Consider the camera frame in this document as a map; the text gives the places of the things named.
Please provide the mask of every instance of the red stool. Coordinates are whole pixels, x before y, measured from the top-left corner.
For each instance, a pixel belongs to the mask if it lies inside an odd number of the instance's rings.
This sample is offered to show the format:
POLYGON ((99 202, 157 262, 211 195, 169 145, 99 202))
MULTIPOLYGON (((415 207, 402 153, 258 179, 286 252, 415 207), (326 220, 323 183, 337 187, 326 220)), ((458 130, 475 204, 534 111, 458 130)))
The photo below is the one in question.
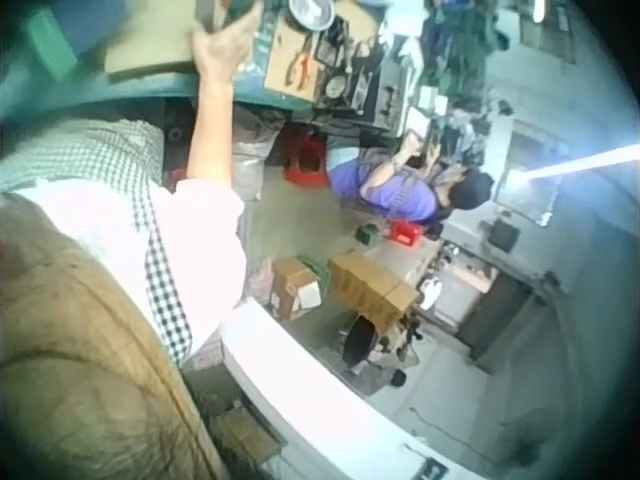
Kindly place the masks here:
POLYGON ((287 166, 284 178, 296 185, 309 188, 326 187, 327 146, 319 138, 295 132, 286 145, 287 166))

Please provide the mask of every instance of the gauge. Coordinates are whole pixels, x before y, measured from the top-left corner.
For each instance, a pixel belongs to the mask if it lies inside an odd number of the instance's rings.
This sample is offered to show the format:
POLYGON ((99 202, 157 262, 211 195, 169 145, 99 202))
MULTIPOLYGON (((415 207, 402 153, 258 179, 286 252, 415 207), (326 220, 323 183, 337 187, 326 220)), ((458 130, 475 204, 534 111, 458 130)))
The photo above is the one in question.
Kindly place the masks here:
POLYGON ((344 75, 336 75, 327 82, 327 86, 324 89, 324 94, 331 100, 335 100, 340 97, 347 89, 347 77, 344 75))

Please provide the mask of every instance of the checkered shirt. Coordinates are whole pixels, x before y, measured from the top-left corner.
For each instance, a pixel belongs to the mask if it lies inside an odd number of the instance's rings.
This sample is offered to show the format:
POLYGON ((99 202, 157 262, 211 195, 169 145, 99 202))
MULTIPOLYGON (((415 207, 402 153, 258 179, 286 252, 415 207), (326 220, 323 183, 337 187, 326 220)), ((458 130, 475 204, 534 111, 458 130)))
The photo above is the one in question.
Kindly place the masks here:
POLYGON ((147 297, 167 353, 181 364, 191 351, 187 323, 158 232, 151 182, 162 178, 162 132, 148 123, 67 120, 18 145, 0 161, 0 191, 37 180, 82 178, 127 196, 138 232, 149 234, 145 259, 147 297))

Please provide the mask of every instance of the fluorescent light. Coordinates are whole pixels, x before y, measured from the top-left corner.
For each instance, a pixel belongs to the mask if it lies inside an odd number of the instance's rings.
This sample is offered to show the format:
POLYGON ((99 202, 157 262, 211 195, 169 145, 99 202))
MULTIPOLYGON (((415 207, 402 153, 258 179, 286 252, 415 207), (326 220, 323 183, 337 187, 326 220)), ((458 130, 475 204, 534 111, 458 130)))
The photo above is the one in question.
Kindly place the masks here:
POLYGON ((547 13, 545 0, 535 0, 535 3, 533 4, 533 21, 535 23, 542 22, 542 20, 544 20, 545 13, 547 13))
POLYGON ((609 152, 598 153, 590 157, 559 163, 557 165, 551 165, 549 167, 536 168, 535 170, 522 172, 519 175, 518 181, 522 181, 523 179, 528 181, 536 178, 546 178, 556 175, 564 175, 567 173, 581 172, 592 168, 633 162, 634 160, 640 160, 640 145, 638 144, 617 148, 609 152))

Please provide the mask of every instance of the hand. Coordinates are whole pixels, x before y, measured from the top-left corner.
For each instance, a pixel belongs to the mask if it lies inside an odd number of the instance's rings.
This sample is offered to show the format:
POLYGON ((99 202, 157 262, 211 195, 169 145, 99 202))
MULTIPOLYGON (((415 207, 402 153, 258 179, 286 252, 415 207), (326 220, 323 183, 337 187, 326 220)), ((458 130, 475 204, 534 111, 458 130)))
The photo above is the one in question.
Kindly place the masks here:
POLYGON ((413 157, 420 153, 422 149, 422 141, 418 138, 418 136, 413 132, 408 132, 402 141, 402 146, 400 150, 407 158, 413 157))
POLYGON ((251 55, 253 38, 262 19, 262 2, 228 27, 207 33, 197 24, 193 32, 193 60, 200 79, 231 84, 233 76, 251 55))
POLYGON ((436 161, 440 158, 440 149, 441 149, 441 144, 437 143, 437 144, 431 144, 429 145, 429 148, 427 149, 427 158, 426 158, 426 163, 428 166, 433 166, 436 161))

